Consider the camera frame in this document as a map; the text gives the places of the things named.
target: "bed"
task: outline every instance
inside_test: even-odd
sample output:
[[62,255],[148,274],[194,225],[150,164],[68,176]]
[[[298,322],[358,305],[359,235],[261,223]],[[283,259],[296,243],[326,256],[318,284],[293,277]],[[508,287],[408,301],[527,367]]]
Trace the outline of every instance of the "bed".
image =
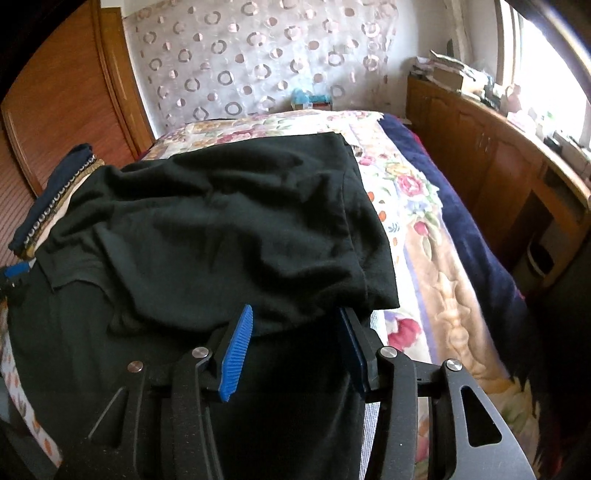
[[[391,115],[376,112],[298,111],[188,124],[160,138],[143,161],[251,138],[334,131],[353,148],[363,185],[391,247],[400,308],[374,312],[384,344],[415,360],[457,358],[510,426],[538,476],[556,469],[550,406],[540,341],[511,276],[492,255],[457,194],[420,141]],[[90,172],[63,193],[21,254],[32,261],[69,197]],[[52,463],[59,446],[35,419],[19,382],[2,304],[0,371],[32,436]],[[371,451],[376,405],[367,406],[360,478]],[[415,478],[427,476],[428,405],[420,401]]]

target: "metal screw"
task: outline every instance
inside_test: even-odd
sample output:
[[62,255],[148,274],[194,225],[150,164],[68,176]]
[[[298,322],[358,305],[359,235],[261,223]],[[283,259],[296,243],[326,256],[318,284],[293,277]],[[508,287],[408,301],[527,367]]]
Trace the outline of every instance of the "metal screw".
[[398,350],[396,350],[393,346],[384,346],[379,350],[379,354],[384,358],[396,358],[398,355]]
[[130,374],[136,374],[141,372],[143,368],[144,364],[142,362],[140,362],[139,360],[134,360],[127,366],[127,371]]
[[462,369],[462,362],[455,358],[450,358],[449,360],[446,360],[445,366],[453,372],[459,372]]
[[191,355],[193,355],[194,358],[205,358],[209,355],[209,350],[207,347],[198,346],[197,348],[193,349]]

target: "wooden wardrobe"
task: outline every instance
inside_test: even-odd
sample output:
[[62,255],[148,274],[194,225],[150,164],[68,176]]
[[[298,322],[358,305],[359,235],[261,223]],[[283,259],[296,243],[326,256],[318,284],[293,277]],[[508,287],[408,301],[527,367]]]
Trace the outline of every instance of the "wooden wardrobe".
[[89,143],[105,163],[123,167],[153,142],[135,83],[119,77],[133,76],[124,47],[120,10],[87,1],[42,43],[2,101],[0,266],[17,261],[7,245],[72,147]]

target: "folded clothing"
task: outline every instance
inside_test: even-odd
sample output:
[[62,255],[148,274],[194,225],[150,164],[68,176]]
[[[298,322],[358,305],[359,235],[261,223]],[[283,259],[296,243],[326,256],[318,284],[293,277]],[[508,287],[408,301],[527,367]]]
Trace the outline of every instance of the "folded clothing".
[[53,288],[83,280],[116,290],[140,319],[122,314],[110,324],[119,333],[211,332],[247,303],[256,335],[335,305],[362,316],[398,306],[386,234],[351,147],[334,133],[100,168],[37,261]]
[[232,401],[212,421],[227,478],[359,475],[363,402],[329,313],[398,306],[388,240],[334,133],[218,145],[97,169],[9,305],[35,415],[65,445],[141,360],[202,345],[253,306]]
[[70,188],[82,173],[92,164],[97,162],[92,153],[92,147],[88,144],[80,144],[58,163],[47,180],[47,187],[35,200],[25,221],[17,228],[8,248],[21,258],[28,258],[27,248],[38,235],[41,226],[64,197],[64,192]]

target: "cabinet door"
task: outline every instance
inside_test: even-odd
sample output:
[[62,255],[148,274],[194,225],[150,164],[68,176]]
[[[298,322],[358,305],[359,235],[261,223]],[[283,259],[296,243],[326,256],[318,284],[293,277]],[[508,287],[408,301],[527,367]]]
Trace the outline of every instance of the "cabinet door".
[[531,193],[543,164],[539,151],[521,133],[503,125],[472,215],[491,250],[499,256],[511,226]]
[[431,98],[427,114],[427,131],[423,140],[435,165],[446,177],[455,168],[457,110],[452,103],[453,100],[456,99],[452,95],[437,95]]
[[410,77],[408,79],[408,95],[406,116],[413,123],[413,131],[423,139],[427,128],[427,114],[430,97],[425,82]]
[[472,210],[490,166],[492,133],[477,107],[460,107],[456,148],[446,176],[468,210]]

